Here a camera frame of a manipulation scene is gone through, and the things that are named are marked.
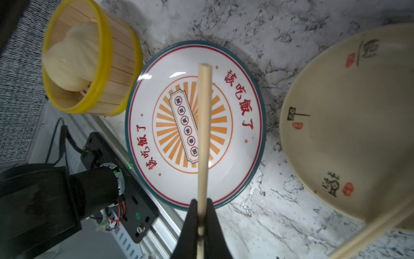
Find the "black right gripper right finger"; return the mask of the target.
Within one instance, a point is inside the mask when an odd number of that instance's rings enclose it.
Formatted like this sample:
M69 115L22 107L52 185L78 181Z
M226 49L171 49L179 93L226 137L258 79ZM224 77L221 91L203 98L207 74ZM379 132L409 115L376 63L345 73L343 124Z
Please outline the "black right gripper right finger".
M210 198L207 199L205 216L205 258L233 259L227 247L215 207Z

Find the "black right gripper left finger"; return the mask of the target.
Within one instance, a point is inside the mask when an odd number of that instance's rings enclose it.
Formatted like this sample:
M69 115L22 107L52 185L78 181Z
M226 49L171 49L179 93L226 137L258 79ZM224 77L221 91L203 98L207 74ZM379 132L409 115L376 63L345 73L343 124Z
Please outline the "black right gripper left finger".
M197 201L191 200L181 235L171 259L195 259L197 257L198 222Z

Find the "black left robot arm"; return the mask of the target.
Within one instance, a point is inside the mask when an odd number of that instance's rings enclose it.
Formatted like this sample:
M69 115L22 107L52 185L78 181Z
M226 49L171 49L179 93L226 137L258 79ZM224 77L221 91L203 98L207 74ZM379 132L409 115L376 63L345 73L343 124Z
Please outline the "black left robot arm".
M33 259L81 231L81 221L115 203L119 180L108 167L70 175L29 164L1 173L1 258Z

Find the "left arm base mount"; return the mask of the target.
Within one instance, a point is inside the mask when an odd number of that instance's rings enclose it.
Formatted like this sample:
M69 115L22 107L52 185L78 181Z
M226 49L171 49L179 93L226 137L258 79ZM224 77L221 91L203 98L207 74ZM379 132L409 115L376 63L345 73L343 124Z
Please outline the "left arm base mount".
M73 176L80 217L96 217L105 231L124 227L140 243L158 218L152 199L98 132L89 135L80 159L86 171Z

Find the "pair wooden chopsticks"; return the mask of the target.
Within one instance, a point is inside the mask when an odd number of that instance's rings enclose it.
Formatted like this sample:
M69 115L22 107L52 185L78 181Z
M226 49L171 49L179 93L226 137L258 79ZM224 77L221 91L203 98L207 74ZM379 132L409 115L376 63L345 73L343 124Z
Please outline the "pair wooden chopsticks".
M211 131L212 67L200 64L198 67L198 204L197 204L197 254L204 258L205 218L207 214L208 171Z
M341 247L333 251L330 259L350 259L360 250L375 242L381 235L394 228L414 213L414 197L398 203L391 210L380 214L363 230L357 233Z

